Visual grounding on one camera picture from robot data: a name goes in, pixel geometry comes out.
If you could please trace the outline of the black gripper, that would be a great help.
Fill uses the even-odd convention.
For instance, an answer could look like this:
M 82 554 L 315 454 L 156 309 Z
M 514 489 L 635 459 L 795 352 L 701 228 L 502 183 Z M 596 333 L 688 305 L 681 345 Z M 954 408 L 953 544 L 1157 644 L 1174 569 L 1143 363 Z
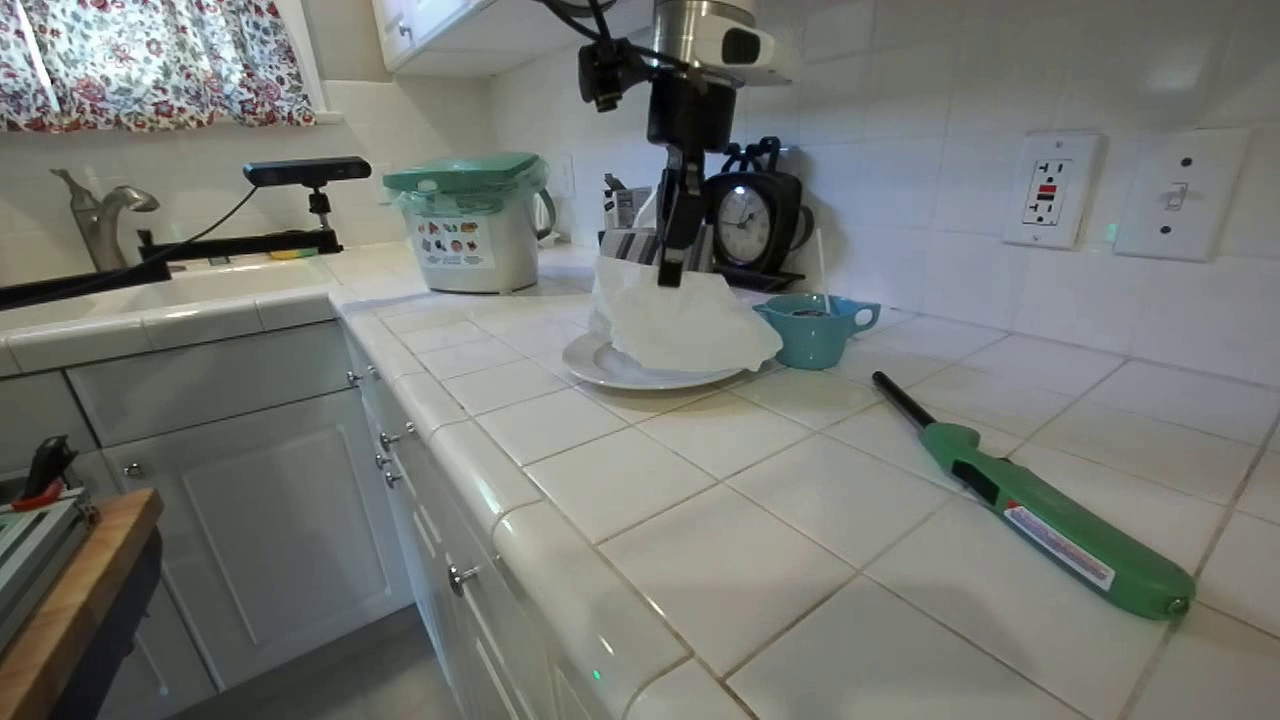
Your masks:
M 704 154 L 731 137 L 735 93 L 710 79 L 659 73 L 646 95 L 646 142 L 666 143 L 655 200 L 655 285 L 681 288 L 681 252 L 693 252 L 704 220 Z

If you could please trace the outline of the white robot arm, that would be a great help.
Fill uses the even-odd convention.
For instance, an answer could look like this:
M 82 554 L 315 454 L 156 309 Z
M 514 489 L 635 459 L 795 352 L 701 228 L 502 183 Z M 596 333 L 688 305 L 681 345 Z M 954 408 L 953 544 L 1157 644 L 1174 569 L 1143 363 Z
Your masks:
M 725 47 L 750 14 L 726 0 L 655 0 L 646 142 L 666 150 L 655 183 L 655 285 L 677 288 L 701 257 L 704 156 L 731 137 L 738 79 Z

